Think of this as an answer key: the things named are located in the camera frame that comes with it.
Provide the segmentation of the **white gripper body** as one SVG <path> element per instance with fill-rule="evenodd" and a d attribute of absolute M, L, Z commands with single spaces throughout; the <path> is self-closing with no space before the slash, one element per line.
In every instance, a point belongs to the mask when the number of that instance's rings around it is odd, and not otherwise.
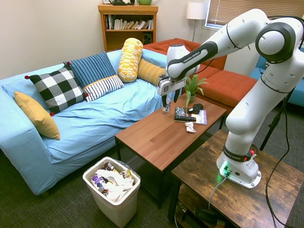
<path fill-rule="evenodd" d="M 186 85 L 186 78 L 173 82 L 171 78 L 166 75 L 159 76 L 158 94 L 167 95 L 174 92 L 176 95 L 180 94 L 180 90 Z"/>

